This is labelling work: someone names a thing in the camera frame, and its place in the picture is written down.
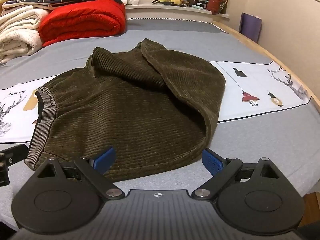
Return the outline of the dark olive corduroy pants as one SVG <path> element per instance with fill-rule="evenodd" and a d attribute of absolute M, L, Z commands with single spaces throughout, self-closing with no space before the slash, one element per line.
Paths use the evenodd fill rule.
<path fill-rule="evenodd" d="M 25 164 L 35 170 L 50 157 L 73 161 L 114 148 L 111 181 L 184 167 L 213 137 L 225 84 L 206 60 L 148 39 L 127 52 L 97 47 L 84 68 L 36 90 Z"/>

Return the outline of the white deer-print bed runner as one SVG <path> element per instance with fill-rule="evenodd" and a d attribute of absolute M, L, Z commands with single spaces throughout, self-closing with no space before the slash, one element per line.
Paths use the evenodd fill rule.
<path fill-rule="evenodd" d="M 275 62 L 211 64 L 226 80 L 219 122 L 291 109 L 310 100 L 304 87 Z M 38 118 L 35 90 L 51 79 L 32 79 L 1 90 L 1 143 L 31 141 Z"/>

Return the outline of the cream folded blanket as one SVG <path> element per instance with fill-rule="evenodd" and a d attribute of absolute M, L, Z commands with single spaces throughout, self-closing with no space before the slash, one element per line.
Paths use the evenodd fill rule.
<path fill-rule="evenodd" d="M 1 64 L 42 48 L 39 27 L 48 15 L 49 11 L 28 5 L 1 16 Z"/>

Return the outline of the purple folded board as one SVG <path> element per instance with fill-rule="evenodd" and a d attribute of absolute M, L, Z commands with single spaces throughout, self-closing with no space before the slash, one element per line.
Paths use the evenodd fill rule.
<path fill-rule="evenodd" d="M 262 19 L 254 15 L 242 12 L 239 25 L 239 33 L 258 43 L 262 29 Z"/>

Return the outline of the red folded quilt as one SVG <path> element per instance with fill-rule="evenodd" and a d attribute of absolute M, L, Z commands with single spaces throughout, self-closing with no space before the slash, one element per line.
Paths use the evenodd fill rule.
<path fill-rule="evenodd" d="M 41 22 L 39 36 L 46 47 L 78 38 L 115 36 L 125 28 L 125 5 L 114 0 L 96 0 L 53 10 Z"/>

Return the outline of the panda plush toy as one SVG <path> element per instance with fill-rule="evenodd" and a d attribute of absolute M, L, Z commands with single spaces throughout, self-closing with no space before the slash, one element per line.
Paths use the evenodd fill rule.
<path fill-rule="evenodd" d="M 208 4 L 208 0 L 194 0 L 194 4 L 197 6 L 197 7 L 200 7 L 202 9 L 206 9 L 207 7 L 207 4 Z"/>

